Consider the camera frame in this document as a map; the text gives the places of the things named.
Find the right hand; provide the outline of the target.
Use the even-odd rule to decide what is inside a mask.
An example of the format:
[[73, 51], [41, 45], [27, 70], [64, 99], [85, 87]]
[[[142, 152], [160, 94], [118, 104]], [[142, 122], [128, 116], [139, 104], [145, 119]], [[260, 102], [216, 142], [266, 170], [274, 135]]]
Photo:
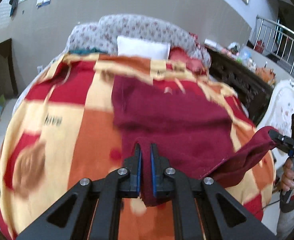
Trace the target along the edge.
[[281, 189], [283, 192], [292, 191], [294, 195], [294, 170], [292, 170], [293, 162], [288, 158], [283, 166], [283, 174], [281, 178]]

